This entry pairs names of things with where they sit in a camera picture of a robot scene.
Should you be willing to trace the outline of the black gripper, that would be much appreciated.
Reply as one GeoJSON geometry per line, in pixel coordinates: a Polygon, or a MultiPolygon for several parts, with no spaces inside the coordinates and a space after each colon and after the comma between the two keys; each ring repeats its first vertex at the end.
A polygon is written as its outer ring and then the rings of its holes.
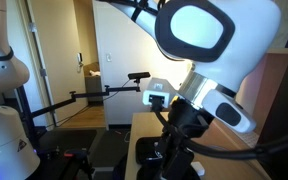
{"type": "Polygon", "coordinates": [[[194,153],[184,141],[200,138],[214,117],[205,110],[196,110],[182,99],[173,102],[168,119],[161,115],[162,109],[162,99],[154,98],[153,112],[163,125],[162,135],[156,146],[162,160],[154,180],[200,180],[191,165],[194,153]]]}

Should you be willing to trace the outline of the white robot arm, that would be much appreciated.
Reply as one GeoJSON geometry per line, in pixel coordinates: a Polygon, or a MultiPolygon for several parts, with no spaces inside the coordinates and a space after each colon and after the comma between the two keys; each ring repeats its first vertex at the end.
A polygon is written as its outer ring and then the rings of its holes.
{"type": "MultiPolygon", "coordinates": [[[[273,0],[102,0],[146,31],[163,55],[190,60],[193,68],[178,94],[240,132],[256,123],[233,97],[266,53],[281,12],[273,0]]],[[[8,43],[6,0],[0,0],[0,93],[27,82],[27,66],[8,43]]],[[[40,159],[19,114],[0,106],[0,180],[26,180],[40,159]]]]}

